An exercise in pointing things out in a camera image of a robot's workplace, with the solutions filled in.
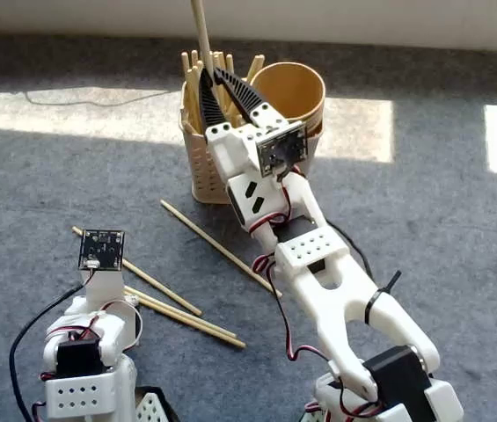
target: black wire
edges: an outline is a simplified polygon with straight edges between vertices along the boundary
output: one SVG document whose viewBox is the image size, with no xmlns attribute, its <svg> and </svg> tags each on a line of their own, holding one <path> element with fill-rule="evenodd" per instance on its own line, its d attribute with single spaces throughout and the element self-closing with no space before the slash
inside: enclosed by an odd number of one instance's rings
<svg viewBox="0 0 497 422">
<path fill-rule="evenodd" d="M 358 253 L 360 258 L 362 259 L 363 267 L 365 268 L 365 272 L 373 281 L 375 281 L 375 279 L 373 278 L 373 273 L 371 272 L 371 266 L 369 265 L 368 258 L 365 256 L 365 253 L 362 251 L 362 249 L 360 249 L 360 247 L 357 244 L 355 244 L 354 239 L 352 239 L 352 237 L 350 237 L 350 235 L 348 233 L 346 233 L 344 230 L 342 230 L 340 227 L 338 227 L 336 224 L 334 224 L 330 220 L 326 219 L 326 222 L 328 224 L 330 224 L 333 227 L 333 229 L 338 231 L 342 235 L 342 237 L 344 237 L 347 240 L 347 242 L 350 244 L 350 246 L 352 246 L 352 248 L 354 248 L 354 250 Z"/>
<path fill-rule="evenodd" d="M 47 402 L 35 402 L 31 406 L 31 413 L 33 415 L 33 421 L 34 422 L 42 422 L 42 419 L 39 417 L 39 410 L 37 409 L 38 407 L 43 407 L 46 406 Z"/>
<path fill-rule="evenodd" d="M 27 334 L 29 329 L 41 318 L 43 315 L 45 315 L 47 312 L 49 312 L 52 308 L 54 308 L 56 305 L 59 303 L 65 301 L 69 297 L 71 297 L 74 293 L 78 292 L 79 290 L 82 289 L 88 282 L 91 280 L 91 277 L 93 277 L 93 270 L 90 273 L 90 277 L 83 283 L 78 286 L 73 287 L 71 290 L 66 292 L 64 295 L 60 296 L 58 299 L 54 300 L 50 304 L 48 304 L 45 309 L 43 309 L 39 314 L 37 314 L 36 317 L 34 317 L 31 321 L 29 321 L 25 327 L 21 329 L 19 332 L 18 336 L 13 340 L 13 343 L 11 344 L 11 349 L 10 349 L 10 378 L 11 378 L 11 386 L 13 387 L 13 395 L 16 397 L 16 402 L 18 403 L 18 408 L 21 411 L 21 414 L 23 415 L 24 419 L 26 422 L 33 422 L 31 415 L 29 414 L 29 411 L 26 408 L 26 404 L 23 401 L 23 397 L 21 396 L 21 389 L 19 388 L 19 382 L 18 382 L 18 373 L 16 372 L 16 349 L 18 348 L 19 342 L 21 339 Z"/>
<path fill-rule="evenodd" d="M 274 291 L 274 298 L 275 298 L 275 301 L 277 302 L 278 308 L 280 309 L 281 317 L 283 318 L 283 323 L 285 324 L 285 348 L 287 351 L 288 359 L 291 361 L 295 361 L 299 357 L 299 353 L 303 350 L 306 350 L 307 352 L 314 353 L 319 358 L 322 358 L 322 359 L 328 361 L 328 358 L 322 352 L 320 352 L 317 348 L 315 348 L 313 346 L 307 346 L 307 345 L 299 346 L 294 352 L 292 352 L 293 345 L 291 342 L 291 329 L 289 328 L 289 321 L 287 319 L 287 315 L 285 315 L 285 310 L 283 309 L 283 305 L 281 305 L 280 296 L 277 294 L 277 289 L 275 288 L 275 284 L 272 281 L 271 272 L 272 272 L 272 268 L 274 267 L 274 265 L 275 265 L 275 261 L 272 262 L 266 268 L 266 277 L 267 277 L 267 281 L 269 282 L 270 286 L 272 287 L 272 290 Z"/>
</svg>

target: circuit board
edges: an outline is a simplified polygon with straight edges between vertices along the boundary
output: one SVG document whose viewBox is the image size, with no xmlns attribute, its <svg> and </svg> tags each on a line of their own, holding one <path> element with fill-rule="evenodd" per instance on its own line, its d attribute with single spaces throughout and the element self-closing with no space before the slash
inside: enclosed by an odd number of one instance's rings
<svg viewBox="0 0 497 422">
<path fill-rule="evenodd" d="M 121 271 L 124 241 L 121 230 L 83 230 L 78 268 Z"/>
<path fill-rule="evenodd" d="M 307 136 L 302 125 L 291 127 L 287 132 L 270 136 L 256 144 L 259 172 L 264 178 L 279 168 L 290 169 L 307 158 Z"/>
</svg>

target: white wall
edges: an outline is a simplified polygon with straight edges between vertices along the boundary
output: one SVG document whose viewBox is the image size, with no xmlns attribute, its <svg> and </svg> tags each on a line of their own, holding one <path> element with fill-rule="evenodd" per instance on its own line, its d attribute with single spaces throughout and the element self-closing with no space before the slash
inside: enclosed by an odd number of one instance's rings
<svg viewBox="0 0 497 422">
<path fill-rule="evenodd" d="M 209 35 L 497 50 L 497 0 L 205 0 Z M 188 0 L 0 0 L 0 32 L 194 36 Z"/>
</svg>

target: robotic arm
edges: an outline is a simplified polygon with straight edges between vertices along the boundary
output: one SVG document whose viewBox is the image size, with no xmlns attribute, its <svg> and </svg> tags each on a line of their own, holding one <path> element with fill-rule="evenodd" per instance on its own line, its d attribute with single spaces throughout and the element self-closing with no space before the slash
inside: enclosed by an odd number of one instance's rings
<svg viewBox="0 0 497 422">
<path fill-rule="evenodd" d="M 316 322 L 330 368 L 315 387 L 321 407 L 334 420 L 362 418 L 347 409 L 370 404 L 379 409 L 371 415 L 375 421 L 462 420 L 453 388 L 431 377 L 440 365 L 434 344 L 390 288 L 378 288 L 355 262 L 297 170 L 307 158 L 304 124 L 289 123 L 238 76 L 214 72 L 247 123 L 233 128 L 224 118 L 203 70 L 199 98 L 208 149 L 243 229 L 274 256 L 276 275 Z M 380 330 L 396 346 L 361 361 L 347 341 L 345 322 L 352 320 Z"/>
<path fill-rule="evenodd" d="M 124 295 L 123 243 L 122 231 L 84 230 L 79 259 L 82 286 L 37 316 L 85 288 L 85 295 L 74 297 L 64 315 L 47 329 L 45 372 L 40 377 L 47 400 L 33 405 L 33 419 L 21 398 L 12 355 L 37 318 L 16 338 L 11 350 L 12 383 L 26 422 L 41 421 L 39 406 L 46 406 L 49 421 L 178 422 L 161 389 L 135 386 L 135 364 L 125 354 L 137 345 L 143 320 L 138 299 Z"/>
</svg>

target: wooden cup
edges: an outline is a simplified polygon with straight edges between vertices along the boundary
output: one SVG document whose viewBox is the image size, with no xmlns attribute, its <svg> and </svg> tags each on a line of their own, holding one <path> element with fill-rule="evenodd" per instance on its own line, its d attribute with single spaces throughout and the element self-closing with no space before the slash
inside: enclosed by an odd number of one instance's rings
<svg viewBox="0 0 497 422">
<path fill-rule="evenodd" d="M 315 132 L 325 107 L 325 81 L 309 66 L 277 62 L 260 70 L 252 80 L 260 92 L 288 121 L 302 120 L 307 132 Z"/>
</svg>

